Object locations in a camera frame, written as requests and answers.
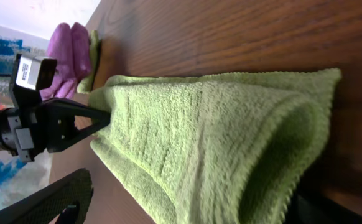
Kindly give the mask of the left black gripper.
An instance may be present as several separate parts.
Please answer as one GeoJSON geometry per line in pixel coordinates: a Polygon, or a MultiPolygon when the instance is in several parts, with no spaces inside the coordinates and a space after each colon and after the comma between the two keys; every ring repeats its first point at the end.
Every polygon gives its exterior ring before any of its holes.
{"type": "MultiPolygon", "coordinates": [[[[52,98],[43,102],[47,116],[47,150],[62,152],[110,123],[111,114],[64,98],[52,98]],[[77,116],[90,118],[92,124],[83,129],[75,125],[77,116]]],[[[22,162],[34,162],[43,152],[34,144],[32,130],[21,120],[18,108],[0,110],[0,151],[18,156],[22,162]]]]}

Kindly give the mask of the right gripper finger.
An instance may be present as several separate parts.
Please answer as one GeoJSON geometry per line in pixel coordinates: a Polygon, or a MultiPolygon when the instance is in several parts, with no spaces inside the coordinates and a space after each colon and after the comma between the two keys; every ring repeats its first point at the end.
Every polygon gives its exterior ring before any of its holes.
{"type": "Polygon", "coordinates": [[[78,169],[42,190],[0,210],[5,223],[83,223],[86,219],[93,185],[90,172],[78,169]]]}

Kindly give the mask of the large green microfiber cloth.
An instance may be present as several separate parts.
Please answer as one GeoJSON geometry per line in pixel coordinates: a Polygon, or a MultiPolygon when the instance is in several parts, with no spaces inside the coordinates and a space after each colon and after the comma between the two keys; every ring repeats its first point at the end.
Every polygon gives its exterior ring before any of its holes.
{"type": "Polygon", "coordinates": [[[115,75],[91,148],[157,223],[282,223],[325,148],[337,68],[202,77],[115,75]]]}

